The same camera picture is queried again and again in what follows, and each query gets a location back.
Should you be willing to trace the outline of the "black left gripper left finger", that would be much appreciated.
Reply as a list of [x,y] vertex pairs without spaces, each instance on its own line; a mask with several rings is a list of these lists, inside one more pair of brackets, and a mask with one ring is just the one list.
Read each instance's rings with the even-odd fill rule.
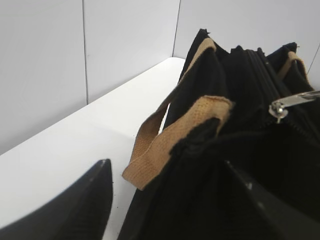
[[112,209],[112,164],[97,161],[57,197],[0,230],[2,240],[101,240]]

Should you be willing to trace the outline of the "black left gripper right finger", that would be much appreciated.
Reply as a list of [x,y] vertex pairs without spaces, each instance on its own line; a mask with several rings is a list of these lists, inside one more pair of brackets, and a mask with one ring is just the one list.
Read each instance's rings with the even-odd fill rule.
[[244,170],[225,160],[226,168],[244,187],[246,195],[259,214],[277,231],[283,240],[318,240],[320,223],[289,206],[268,192]]

